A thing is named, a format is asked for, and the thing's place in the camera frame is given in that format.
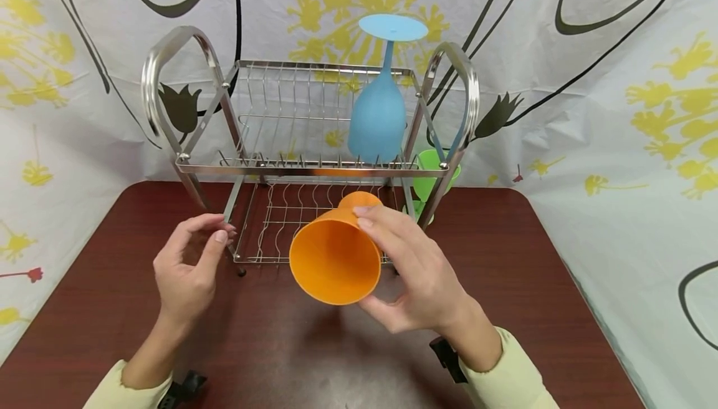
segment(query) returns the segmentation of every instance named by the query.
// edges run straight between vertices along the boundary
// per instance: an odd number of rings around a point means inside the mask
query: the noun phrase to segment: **dish rack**
[[[203,50],[216,93],[197,128],[181,143],[160,105],[159,76],[162,67],[190,39],[195,39]],[[463,118],[447,148],[436,135],[426,103],[444,56],[462,79],[465,92]],[[190,197],[204,210],[211,210],[198,176],[233,178],[224,215],[227,222],[241,228],[237,241],[228,247],[234,262],[288,262],[289,245],[297,231],[335,207],[346,193],[358,189],[374,193],[384,205],[403,210],[416,220],[411,180],[433,177],[438,180],[417,220],[421,229],[426,229],[468,146],[469,136],[480,122],[477,74],[454,42],[442,42],[436,48],[421,84],[411,69],[392,68],[393,78],[406,91],[405,101],[413,98],[416,105],[413,112],[408,111],[410,123],[400,155],[392,162],[380,163],[378,158],[353,158],[344,146],[355,97],[380,70],[369,65],[239,60],[223,75],[208,37],[193,26],[176,27],[150,50],[142,68],[143,107],[152,132]],[[239,98],[238,112],[229,94],[233,81],[234,95]],[[211,162],[193,162],[193,150],[219,110],[232,150],[218,150]],[[420,168],[414,154],[422,120],[441,160],[438,169]],[[249,192],[241,193],[242,186],[250,187]],[[246,203],[237,206],[240,195]],[[385,256],[383,263],[391,261]],[[246,269],[239,266],[238,273],[244,276]]]

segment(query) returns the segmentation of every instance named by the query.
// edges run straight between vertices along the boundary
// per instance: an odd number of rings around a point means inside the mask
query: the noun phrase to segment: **forearm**
[[[160,313],[155,327],[122,371],[122,385],[151,389],[164,382],[175,366],[176,353],[187,338],[189,324],[177,324]]]
[[[511,333],[493,327],[481,306],[465,301],[440,332],[454,347],[477,408],[557,409],[542,376]]]

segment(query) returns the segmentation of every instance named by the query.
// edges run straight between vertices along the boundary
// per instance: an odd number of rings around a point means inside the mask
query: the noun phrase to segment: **dish rack handle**
[[[436,47],[434,54],[429,60],[429,65],[424,74],[424,80],[421,83],[421,97],[428,101],[431,87],[434,86],[436,78],[436,69],[439,68],[441,59],[447,56],[454,70],[464,82],[464,91],[466,93],[466,105],[464,106],[464,116],[461,121],[459,131],[454,138],[449,153],[446,156],[446,163],[456,165],[463,156],[464,149],[469,145],[471,137],[476,131],[480,120],[479,117],[479,77],[474,69],[474,65],[468,58],[466,53],[459,47],[456,42],[444,41]],[[444,152],[441,145],[436,145],[439,158],[444,158]]]
[[[172,131],[164,113],[160,110],[160,95],[158,92],[160,84],[160,71],[172,57],[174,57],[190,39],[195,39],[202,52],[204,59],[207,60],[207,66],[212,72],[212,80],[214,88],[218,93],[223,94],[220,98],[220,105],[225,112],[227,122],[230,127],[232,139],[235,145],[239,144],[239,131],[236,126],[236,119],[233,117],[231,102],[226,89],[229,84],[223,78],[222,68],[220,68],[217,54],[214,53],[212,43],[209,42],[207,35],[194,26],[179,26],[172,29],[169,34],[162,37],[155,46],[150,49],[147,60],[142,66],[142,78],[140,81],[140,91],[142,97],[142,106],[145,107],[147,120],[150,121],[150,128],[157,138],[164,138],[169,143],[171,150],[176,155],[183,152],[178,139]],[[214,112],[213,108],[208,108],[209,112]]]
[[[195,130],[192,138],[185,143],[183,148],[175,132],[167,122],[167,117],[161,109],[162,106],[160,104],[160,71],[190,39],[195,39],[200,48],[202,48],[204,59],[207,60],[207,66],[209,66],[209,70],[212,72],[212,80],[214,82],[214,88],[216,89],[213,102],[205,113],[203,125],[208,122],[209,117],[214,113],[214,108],[220,105],[227,120],[234,144],[238,146],[238,148],[242,148],[239,128],[237,127],[237,118],[234,116],[232,103],[227,91],[230,87],[228,82],[237,74],[237,67],[235,65],[227,77],[223,78],[222,69],[220,68],[217,54],[214,53],[212,44],[209,42],[207,35],[204,35],[204,32],[200,31],[197,27],[175,27],[150,49],[147,60],[145,60],[145,64],[142,65],[140,93],[142,106],[145,108],[145,114],[147,120],[150,122],[152,134],[155,135],[155,138],[160,139],[161,149],[169,156],[172,167],[175,169],[175,172],[178,173],[184,187],[188,189],[190,197],[192,197],[200,207],[209,210],[211,209],[211,205],[202,191],[202,186],[199,184],[197,176],[195,176],[194,173],[181,173],[178,168],[178,162],[189,163],[189,154],[197,143],[199,135],[202,134],[202,130]]]

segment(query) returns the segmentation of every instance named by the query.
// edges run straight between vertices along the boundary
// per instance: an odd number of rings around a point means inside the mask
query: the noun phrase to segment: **brown table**
[[[219,202],[230,186],[207,189]],[[195,212],[179,183],[138,183],[118,198],[0,368],[2,408],[80,408],[108,368],[132,356],[159,308],[151,261]],[[563,409],[643,407],[523,196],[452,189],[428,233]],[[386,270],[379,294],[398,290]],[[223,262],[178,377],[188,367],[209,377],[188,408],[471,407],[430,351],[433,337],[390,335],[357,308],[319,304],[287,266],[253,266],[240,278]]]

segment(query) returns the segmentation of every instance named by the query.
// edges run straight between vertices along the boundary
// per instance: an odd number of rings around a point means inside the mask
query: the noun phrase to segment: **patterned backdrop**
[[[492,124],[474,132],[457,186],[511,187],[529,199],[649,407],[712,407],[716,8],[718,0],[0,0],[0,362],[123,189],[175,179],[138,88],[161,36],[199,27],[225,70],[236,59],[378,65],[383,46],[357,22],[392,12],[429,27],[424,40],[397,45],[396,65],[423,75],[436,44],[455,41],[479,74]],[[184,141],[213,95],[199,49],[183,49],[161,83]],[[243,91],[232,83],[231,93],[240,105]],[[440,69],[430,103],[448,141],[463,105],[453,70]],[[227,147],[220,119],[208,127],[216,141],[194,158]],[[316,141],[340,149],[345,140],[337,130]],[[285,157],[306,149],[283,142]]]

